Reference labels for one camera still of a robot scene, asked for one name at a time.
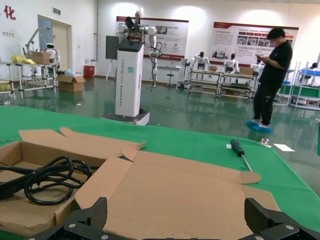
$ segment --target red chinese character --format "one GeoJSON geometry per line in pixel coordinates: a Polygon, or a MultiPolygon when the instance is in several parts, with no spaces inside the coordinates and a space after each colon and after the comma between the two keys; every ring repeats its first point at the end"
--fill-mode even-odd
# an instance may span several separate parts
{"type": "Polygon", "coordinates": [[[6,18],[8,19],[10,16],[10,19],[12,20],[16,20],[16,17],[12,16],[15,12],[15,10],[13,10],[10,6],[8,7],[7,5],[5,5],[5,9],[4,9],[6,18]]]}

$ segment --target wall outlet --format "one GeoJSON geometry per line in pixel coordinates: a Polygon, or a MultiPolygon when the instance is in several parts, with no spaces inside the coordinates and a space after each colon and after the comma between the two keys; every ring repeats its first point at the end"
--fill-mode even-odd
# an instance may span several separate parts
{"type": "Polygon", "coordinates": [[[15,34],[13,32],[7,32],[7,31],[3,31],[2,35],[7,36],[7,37],[14,37],[15,36],[15,34]]]}

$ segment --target red and white poster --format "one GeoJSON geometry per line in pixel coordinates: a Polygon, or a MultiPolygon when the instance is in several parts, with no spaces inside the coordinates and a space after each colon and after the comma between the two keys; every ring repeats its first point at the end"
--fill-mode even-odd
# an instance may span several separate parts
{"type": "MultiPolygon", "coordinates": [[[[118,25],[125,24],[126,17],[116,17],[116,33],[118,25]]],[[[160,19],[145,17],[140,20],[146,27],[156,27],[156,41],[162,43],[162,56],[160,59],[180,61],[185,58],[189,21],[175,19],[160,19]]],[[[145,38],[146,45],[149,46],[148,36],[145,38]]],[[[150,48],[144,47],[144,57],[149,57],[150,48]]]]}
{"type": "MultiPolygon", "coordinates": [[[[277,26],[251,25],[228,22],[215,22],[210,48],[210,62],[224,64],[231,54],[235,54],[240,66],[248,66],[257,62],[256,55],[269,56],[274,47],[267,35],[277,26]]],[[[292,48],[295,45],[298,27],[281,26],[285,38],[292,48]]]]}

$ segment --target black pants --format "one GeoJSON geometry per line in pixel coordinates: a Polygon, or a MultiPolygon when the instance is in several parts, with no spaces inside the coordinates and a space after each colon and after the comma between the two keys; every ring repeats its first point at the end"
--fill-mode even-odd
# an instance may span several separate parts
{"type": "Polygon", "coordinates": [[[278,91],[277,87],[261,84],[253,100],[254,119],[262,118],[263,125],[269,125],[272,116],[272,105],[278,91]]]}

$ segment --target door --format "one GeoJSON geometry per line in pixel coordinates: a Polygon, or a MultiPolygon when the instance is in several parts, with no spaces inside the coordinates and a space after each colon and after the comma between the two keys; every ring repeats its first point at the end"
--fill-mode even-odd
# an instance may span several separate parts
{"type": "Polygon", "coordinates": [[[53,43],[52,22],[38,16],[38,28],[47,29],[47,31],[41,31],[38,33],[40,51],[44,51],[47,48],[47,44],[53,43]]]}
{"type": "Polygon", "coordinates": [[[52,34],[54,48],[60,51],[60,70],[69,69],[68,58],[68,28],[64,25],[52,23],[52,34]]]}

